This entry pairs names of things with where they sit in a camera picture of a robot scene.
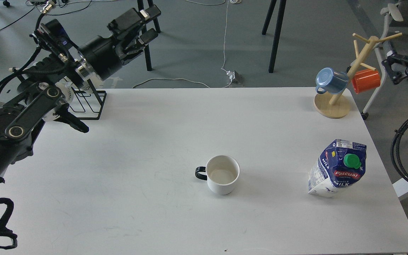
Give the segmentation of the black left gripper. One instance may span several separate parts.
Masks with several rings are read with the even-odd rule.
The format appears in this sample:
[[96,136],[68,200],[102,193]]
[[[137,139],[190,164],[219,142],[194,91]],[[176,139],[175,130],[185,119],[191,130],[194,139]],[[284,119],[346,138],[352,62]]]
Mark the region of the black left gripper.
[[[78,47],[78,52],[90,65],[100,79],[106,80],[142,53],[148,44],[161,32],[157,5],[144,10],[131,8],[118,18],[110,21],[107,28],[113,35],[127,35],[123,41],[114,36],[104,38],[100,35]],[[129,34],[140,31],[147,23],[154,21],[154,29],[142,34]]]

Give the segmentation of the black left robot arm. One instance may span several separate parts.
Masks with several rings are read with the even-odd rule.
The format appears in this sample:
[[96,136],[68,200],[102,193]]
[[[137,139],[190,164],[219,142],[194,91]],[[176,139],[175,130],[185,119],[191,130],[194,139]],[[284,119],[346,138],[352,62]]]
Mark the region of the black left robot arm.
[[[33,155],[33,145],[48,115],[79,132],[89,127],[69,112],[67,95],[56,86],[63,78],[77,88],[90,84],[96,75],[104,81],[124,65],[141,55],[149,42],[158,36],[155,28],[160,9],[153,3],[143,10],[129,9],[107,25],[111,36],[95,39],[78,47],[56,20],[41,20],[55,6],[49,0],[36,21],[32,38],[36,50],[21,68],[0,81],[0,183],[3,171],[11,164]],[[7,228],[13,213],[13,201],[0,198],[0,249],[17,247],[17,235]]]

